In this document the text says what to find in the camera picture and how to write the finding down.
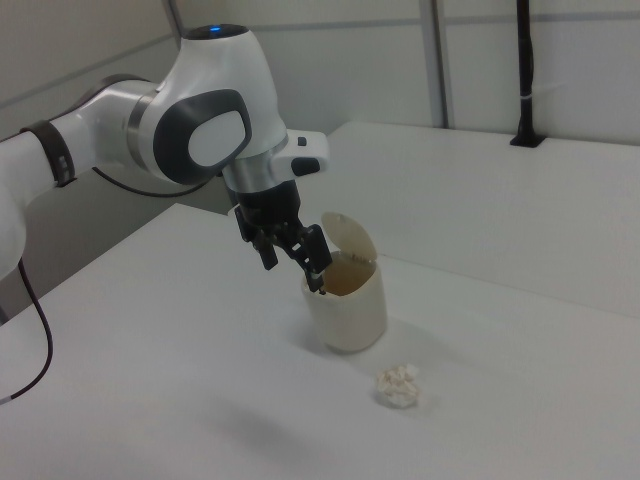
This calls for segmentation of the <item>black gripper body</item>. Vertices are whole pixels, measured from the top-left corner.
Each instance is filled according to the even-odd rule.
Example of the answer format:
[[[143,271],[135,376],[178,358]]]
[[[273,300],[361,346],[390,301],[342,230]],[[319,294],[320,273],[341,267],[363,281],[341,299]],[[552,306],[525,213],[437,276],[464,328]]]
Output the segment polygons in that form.
[[[254,193],[241,193],[229,189],[234,214],[241,238],[252,242],[262,231],[266,236],[276,236],[287,244],[297,244],[302,228],[299,220],[301,205],[298,188],[293,180]]]

